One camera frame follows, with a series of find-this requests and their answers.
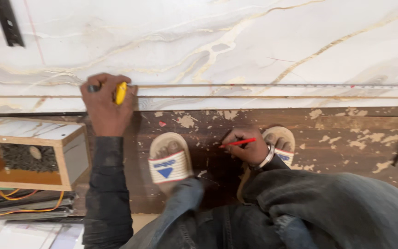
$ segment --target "toe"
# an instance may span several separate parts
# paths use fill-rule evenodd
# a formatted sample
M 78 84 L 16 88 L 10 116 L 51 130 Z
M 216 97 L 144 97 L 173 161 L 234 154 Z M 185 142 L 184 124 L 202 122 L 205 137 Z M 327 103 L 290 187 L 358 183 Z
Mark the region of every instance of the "toe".
M 180 150 L 182 150 L 182 147 L 176 141 L 169 142 L 168 144 L 169 155 L 179 152 Z
M 169 156 L 169 151 L 168 151 L 167 147 L 163 146 L 163 147 L 161 147 L 161 148 L 159 149 L 159 152 L 158 152 L 158 159 L 159 159 L 159 158 L 166 157 L 166 156 Z
M 281 149 L 281 150 L 291 152 L 291 143 L 290 143 L 290 142 L 286 142 L 286 143 L 284 144 L 284 148 Z
M 270 143 L 270 144 L 276 144 L 277 142 L 277 137 L 274 134 L 268 134 L 268 136 L 265 138 L 265 142 Z
M 280 137 L 278 140 L 277 140 L 277 143 L 276 143 L 276 145 L 274 146 L 275 148 L 278 148 L 279 150 L 282 150 L 283 148 L 284 148 L 284 144 L 285 144 L 285 138 L 284 137 Z

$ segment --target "dark wooden surface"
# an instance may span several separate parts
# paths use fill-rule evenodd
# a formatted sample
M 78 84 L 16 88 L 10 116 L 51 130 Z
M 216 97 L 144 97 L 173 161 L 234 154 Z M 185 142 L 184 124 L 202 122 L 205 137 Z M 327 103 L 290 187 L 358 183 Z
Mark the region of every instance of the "dark wooden surface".
M 316 128 L 319 116 L 334 116 L 340 122 L 349 116 L 376 117 L 370 119 L 372 128 L 359 124 L 352 129 Z M 194 118 L 193 126 L 183 127 L 183 122 Z M 380 128 L 384 122 L 379 116 L 398 117 L 395 108 L 321 108 L 321 109 L 274 109 L 244 111 L 185 111 L 185 112 L 135 112 L 132 125 L 125 132 L 124 165 L 130 205 L 133 213 L 160 213 L 165 196 L 152 184 L 147 157 L 154 138 L 165 132 L 175 132 L 187 141 L 196 175 L 202 174 L 205 187 L 202 208 L 237 203 L 236 189 L 242 174 L 241 161 L 232 159 L 218 149 L 220 141 L 234 127 L 257 127 L 262 132 L 268 127 L 281 125 L 289 128 L 296 137 L 296 155 L 293 168 L 315 173 L 350 172 L 388 182 L 398 187 L 398 167 L 391 161 L 398 152 L 398 128 Z M 87 116 L 36 116 L 68 122 L 83 122 L 88 126 L 90 149 L 93 151 L 94 134 Z M 74 184 L 79 195 L 75 214 L 85 214 L 85 192 L 88 189 L 89 172 L 84 172 Z

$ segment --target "plywood box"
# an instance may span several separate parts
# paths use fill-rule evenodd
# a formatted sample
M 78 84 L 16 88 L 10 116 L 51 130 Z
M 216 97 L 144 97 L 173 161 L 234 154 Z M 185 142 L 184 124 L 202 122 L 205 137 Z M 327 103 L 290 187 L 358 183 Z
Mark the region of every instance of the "plywood box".
M 85 124 L 24 118 L 0 118 L 0 144 L 52 146 L 56 172 L 8 170 L 0 152 L 0 187 L 71 190 L 71 184 L 91 166 Z

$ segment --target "hand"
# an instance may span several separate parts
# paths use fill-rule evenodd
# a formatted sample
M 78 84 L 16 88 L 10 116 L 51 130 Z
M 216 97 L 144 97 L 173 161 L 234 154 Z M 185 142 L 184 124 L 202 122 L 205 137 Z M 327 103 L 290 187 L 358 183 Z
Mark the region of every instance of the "hand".
M 116 86 L 122 82 L 130 83 L 127 76 L 114 76 L 111 74 L 98 74 L 91 76 L 81 86 L 82 100 L 87 107 L 93 129 L 97 136 L 122 136 L 130 124 L 133 115 L 133 98 L 136 96 L 136 87 L 127 87 L 124 102 L 116 105 L 113 102 Z M 89 93 L 87 87 L 96 85 L 101 90 Z
M 255 142 L 247 143 L 244 148 L 241 145 L 227 145 L 225 148 L 234 156 L 242 161 L 258 165 L 267 157 L 268 147 L 263 140 L 262 134 L 256 128 L 250 129 L 233 129 L 228 136 L 222 141 L 222 144 L 236 142 L 240 139 L 256 138 Z

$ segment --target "electrical wire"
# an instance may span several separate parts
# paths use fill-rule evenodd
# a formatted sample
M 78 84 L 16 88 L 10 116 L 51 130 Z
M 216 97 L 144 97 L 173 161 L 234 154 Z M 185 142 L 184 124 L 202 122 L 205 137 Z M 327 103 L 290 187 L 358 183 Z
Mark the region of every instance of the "electrical wire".
M 19 189 L 13 191 L 12 193 L 10 193 L 10 194 L 8 194 L 8 195 L 5 195 L 5 194 L 0 190 L 0 196 L 2 196 L 4 199 L 9 200 L 9 201 L 16 201 L 16 200 L 21 200 L 21 199 L 27 198 L 27 197 L 29 197 L 29 196 L 32 196 L 32 195 L 34 195 L 34 194 L 38 191 L 38 190 L 35 190 L 35 191 L 31 192 L 31 193 L 28 194 L 28 195 L 24 195 L 24 196 L 17 197 L 17 198 L 8 197 L 9 195 L 13 195 L 14 193 L 18 192 L 18 190 L 19 190 Z
M 20 190 L 20 188 L 19 188 L 19 189 L 16 189 L 15 191 L 13 191 L 12 193 L 10 193 L 10 194 L 8 194 L 8 195 L 6 195 L 6 196 L 13 195 L 14 193 L 18 192 L 19 190 Z
M 54 207 L 54 208 L 50 208 L 50 209 L 42 209 L 42 210 L 26 210 L 26 209 L 23 209 L 23 210 L 15 210 L 15 211 L 10 211 L 10 212 L 6 212 L 6 213 L 0 213 L 0 216 L 2 216 L 2 215 L 6 215 L 6 214 L 9 214 L 9 213 L 18 213 L 18 212 L 23 212 L 23 213 L 28 213 L 28 212 L 48 212 L 48 211 L 53 211 L 53 210 L 55 210 L 55 209 L 57 209 L 58 207 L 59 207 L 59 205 L 61 204 L 61 202 L 62 202 L 62 198 L 64 197 L 64 192 L 63 191 L 61 191 L 61 196 L 59 197 L 59 200 L 58 200 L 58 203 L 56 203 L 56 206 Z

